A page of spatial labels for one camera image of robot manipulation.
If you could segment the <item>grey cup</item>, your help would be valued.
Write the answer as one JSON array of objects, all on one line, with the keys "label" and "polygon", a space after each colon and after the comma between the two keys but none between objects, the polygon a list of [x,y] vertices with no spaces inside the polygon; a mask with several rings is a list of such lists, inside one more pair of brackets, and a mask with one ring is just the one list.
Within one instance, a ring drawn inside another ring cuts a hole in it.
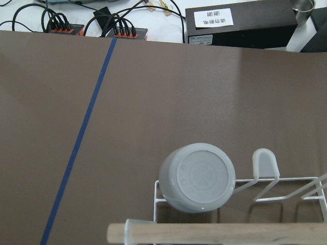
[{"label": "grey cup", "polygon": [[159,170],[163,197],[185,213],[209,212],[232,196],[236,173],[232,161],[220,148],[193,143],[173,151]]}]

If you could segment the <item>steel cup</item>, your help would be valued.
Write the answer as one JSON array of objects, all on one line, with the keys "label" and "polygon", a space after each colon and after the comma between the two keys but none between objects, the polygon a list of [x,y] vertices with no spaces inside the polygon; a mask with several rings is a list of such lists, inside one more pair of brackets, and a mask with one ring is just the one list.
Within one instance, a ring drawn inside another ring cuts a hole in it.
[{"label": "steel cup", "polygon": [[314,0],[290,0],[298,27],[306,24],[315,8]]}]

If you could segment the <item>right orange usb hub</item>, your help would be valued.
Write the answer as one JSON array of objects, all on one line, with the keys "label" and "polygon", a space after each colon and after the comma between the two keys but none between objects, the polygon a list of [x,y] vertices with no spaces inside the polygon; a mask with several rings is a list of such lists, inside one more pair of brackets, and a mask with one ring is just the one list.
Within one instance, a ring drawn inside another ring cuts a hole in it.
[{"label": "right orange usb hub", "polygon": [[110,31],[106,38],[118,38],[118,39],[130,39],[130,40],[147,40],[148,29],[145,28],[128,28],[122,29],[121,33],[120,29]]}]

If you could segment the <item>black box with label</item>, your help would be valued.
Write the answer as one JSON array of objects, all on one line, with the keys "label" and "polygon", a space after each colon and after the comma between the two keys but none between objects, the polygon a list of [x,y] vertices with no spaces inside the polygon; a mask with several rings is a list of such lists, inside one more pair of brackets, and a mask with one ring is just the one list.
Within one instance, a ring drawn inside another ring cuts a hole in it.
[{"label": "black box with label", "polygon": [[188,8],[189,44],[275,48],[288,45],[297,20],[290,1],[250,1]]}]

